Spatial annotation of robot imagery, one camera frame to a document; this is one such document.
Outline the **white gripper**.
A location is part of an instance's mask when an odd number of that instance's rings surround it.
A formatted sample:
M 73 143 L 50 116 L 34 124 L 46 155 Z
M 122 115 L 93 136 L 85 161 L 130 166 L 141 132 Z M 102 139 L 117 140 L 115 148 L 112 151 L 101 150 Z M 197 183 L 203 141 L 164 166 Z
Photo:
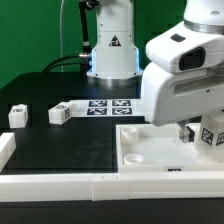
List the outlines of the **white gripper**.
M 142 77 L 145 119 L 155 126 L 178 122 L 183 143 L 194 141 L 186 119 L 224 109 L 224 74 L 199 69 L 172 74 L 150 63 Z

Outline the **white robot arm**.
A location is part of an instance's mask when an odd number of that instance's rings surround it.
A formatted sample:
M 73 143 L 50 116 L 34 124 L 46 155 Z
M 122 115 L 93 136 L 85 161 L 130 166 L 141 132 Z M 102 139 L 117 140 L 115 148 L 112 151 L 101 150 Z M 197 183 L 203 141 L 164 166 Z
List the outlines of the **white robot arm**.
M 139 68 L 132 0 L 98 0 L 97 44 L 89 80 L 124 85 L 141 77 L 145 120 L 177 123 L 186 141 L 193 117 L 224 109 L 224 0 L 187 0 L 182 22 L 150 40 L 150 63 Z

